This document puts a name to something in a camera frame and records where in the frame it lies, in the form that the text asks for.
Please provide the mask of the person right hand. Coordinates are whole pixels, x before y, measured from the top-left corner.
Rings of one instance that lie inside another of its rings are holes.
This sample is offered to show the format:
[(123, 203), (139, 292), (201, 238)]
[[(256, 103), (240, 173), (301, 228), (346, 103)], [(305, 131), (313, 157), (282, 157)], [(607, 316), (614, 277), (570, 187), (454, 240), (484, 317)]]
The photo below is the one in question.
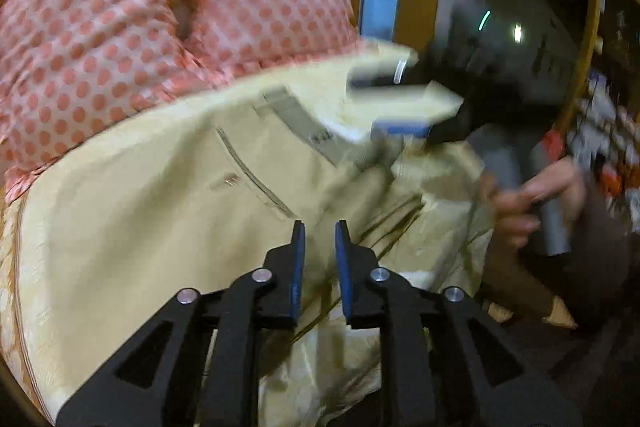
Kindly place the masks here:
[(517, 190), (500, 188), (496, 177), (485, 170), (480, 177), (480, 196), (495, 218), (489, 251), (514, 254), (540, 228), (540, 219), (533, 214), (535, 205), (559, 197), (563, 222), (570, 230), (585, 207), (587, 189), (582, 170), (566, 156)]

